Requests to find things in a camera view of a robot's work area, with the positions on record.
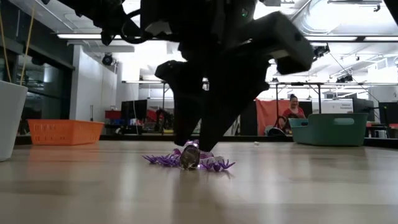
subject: white planter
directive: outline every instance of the white planter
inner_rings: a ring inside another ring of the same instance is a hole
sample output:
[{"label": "white planter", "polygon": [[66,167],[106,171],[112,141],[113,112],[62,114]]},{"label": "white planter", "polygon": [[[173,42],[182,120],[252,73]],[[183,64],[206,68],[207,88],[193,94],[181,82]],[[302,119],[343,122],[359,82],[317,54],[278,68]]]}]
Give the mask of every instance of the white planter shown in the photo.
[{"label": "white planter", "polygon": [[0,162],[11,157],[27,88],[0,81]]}]

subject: woman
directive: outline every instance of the woman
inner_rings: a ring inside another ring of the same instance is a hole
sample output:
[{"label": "woman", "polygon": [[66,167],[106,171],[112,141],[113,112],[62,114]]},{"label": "woman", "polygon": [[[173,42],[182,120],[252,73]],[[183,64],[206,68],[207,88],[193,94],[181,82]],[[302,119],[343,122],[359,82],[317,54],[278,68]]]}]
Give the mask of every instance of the woman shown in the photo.
[{"label": "woman", "polygon": [[294,94],[290,96],[290,106],[287,108],[282,116],[285,119],[279,119],[279,126],[280,128],[285,128],[286,131],[290,130],[290,125],[286,122],[289,118],[305,118],[304,111],[299,107],[299,99]]}]

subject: teal storage bin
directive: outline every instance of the teal storage bin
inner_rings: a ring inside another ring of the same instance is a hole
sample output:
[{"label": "teal storage bin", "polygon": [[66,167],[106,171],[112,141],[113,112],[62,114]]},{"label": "teal storage bin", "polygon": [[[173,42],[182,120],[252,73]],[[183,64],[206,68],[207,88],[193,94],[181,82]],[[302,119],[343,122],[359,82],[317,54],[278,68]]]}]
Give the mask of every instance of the teal storage bin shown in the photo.
[{"label": "teal storage bin", "polygon": [[311,114],[308,119],[290,118],[293,141],[314,146],[362,146],[367,113]]}]

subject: orange basket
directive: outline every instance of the orange basket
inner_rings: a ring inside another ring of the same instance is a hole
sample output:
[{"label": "orange basket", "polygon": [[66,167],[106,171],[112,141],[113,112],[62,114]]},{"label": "orange basket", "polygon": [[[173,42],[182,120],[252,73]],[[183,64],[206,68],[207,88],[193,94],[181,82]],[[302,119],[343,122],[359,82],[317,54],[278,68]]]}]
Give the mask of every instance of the orange basket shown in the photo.
[{"label": "orange basket", "polygon": [[104,123],[61,119],[28,119],[33,145],[74,146],[100,140]]}]

